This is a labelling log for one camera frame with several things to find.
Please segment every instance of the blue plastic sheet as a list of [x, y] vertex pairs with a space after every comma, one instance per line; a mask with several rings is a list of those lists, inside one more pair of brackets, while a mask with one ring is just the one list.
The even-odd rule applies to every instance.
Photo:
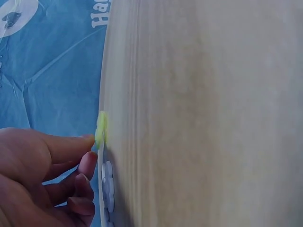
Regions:
[[[94, 134], [109, 8], [107, 0], [0, 0], [0, 128]], [[92, 186], [99, 227], [97, 171]]]

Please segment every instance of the yellow sponge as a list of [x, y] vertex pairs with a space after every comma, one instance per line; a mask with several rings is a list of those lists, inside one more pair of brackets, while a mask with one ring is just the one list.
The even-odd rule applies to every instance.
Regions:
[[98, 149], [103, 142], [107, 142], [107, 114], [105, 111], [99, 112], [95, 141]]

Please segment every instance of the plywood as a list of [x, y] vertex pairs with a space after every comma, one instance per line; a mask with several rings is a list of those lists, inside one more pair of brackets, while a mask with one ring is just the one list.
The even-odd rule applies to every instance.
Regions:
[[116, 227], [303, 225], [301, 2], [113, 1]]

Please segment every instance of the wooden board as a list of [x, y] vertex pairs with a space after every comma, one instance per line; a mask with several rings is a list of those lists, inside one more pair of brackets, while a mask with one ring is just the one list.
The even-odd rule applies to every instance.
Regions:
[[303, 225], [302, 5], [113, 1], [116, 227]]

